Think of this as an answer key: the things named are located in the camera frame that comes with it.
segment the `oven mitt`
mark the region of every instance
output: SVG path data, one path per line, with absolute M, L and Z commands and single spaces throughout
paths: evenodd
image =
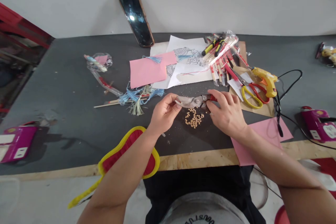
M 83 192 L 74 198 L 68 205 L 68 209 L 73 208 L 79 204 L 82 204 L 84 201 L 89 200 L 91 197 L 85 199 L 80 202 L 83 198 L 92 193 L 97 186 L 100 184 L 104 175 L 108 172 L 108 170 L 117 162 L 117 160 L 131 147 L 131 145 L 138 139 L 138 137 L 145 132 L 145 128 L 142 126 L 137 126 L 132 128 L 127 134 L 122 138 L 120 143 L 109 153 L 107 153 L 98 163 L 98 170 L 101 174 L 101 178 L 94 183 L 88 190 Z M 147 167 L 143 173 L 142 178 L 147 179 L 153 176 L 160 166 L 160 157 L 156 149 L 154 148 L 152 154 L 150 155 Z

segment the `drawing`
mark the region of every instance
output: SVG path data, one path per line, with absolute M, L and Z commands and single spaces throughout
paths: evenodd
M 191 52 L 192 55 L 198 53 L 195 49 L 189 49 L 187 47 L 177 48 L 174 50 L 175 55 L 188 55 L 188 52 Z
M 187 58 L 188 60 L 186 64 L 202 66 L 202 54 L 196 49 L 190 49 L 190 48 L 184 47 L 184 48 L 178 48 L 174 50 L 174 53 L 176 56 L 177 55 L 188 55 L 189 52 L 191 52 L 191 56 Z
M 175 70 L 176 64 L 172 64 L 172 65 L 168 65 L 167 66 L 167 74 L 169 75 L 169 77 L 171 78 L 173 75 L 173 72 Z

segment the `smartphone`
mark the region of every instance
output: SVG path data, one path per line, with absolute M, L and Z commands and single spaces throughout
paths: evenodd
M 154 39 L 141 0 L 119 0 L 135 38 L 141 47 L 151 47 Z

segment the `hand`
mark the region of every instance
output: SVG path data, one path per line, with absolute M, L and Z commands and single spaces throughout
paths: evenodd
M 213 102 L 207 101 L 206 105 L 211 111 L 211 119 L 214 125 L 223 131 L 226 135 L 236 140 L 244 137 L 247 126 L 242 109 L 240 107 L 239 97 L 228 92 L 219 92 L 217 90 L 208 90 L 218 101 L 220 108 Z
M 177 95 L 167 94 L 154 108 L 151 122 L 147 131 L 152 132 L 158 137 L 170 129 L 181 106 L 175 103 Z

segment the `yellow glue gun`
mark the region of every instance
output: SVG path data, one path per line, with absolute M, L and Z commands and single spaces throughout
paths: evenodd
M 252 73 L 262 79 L 260 83 L 266 86 L 266 97 L 273 98 L 277 95 L 277 89 L 275 88 L 274 82 L 278 80 L 275 75 L 256 67 L 250 67 Z

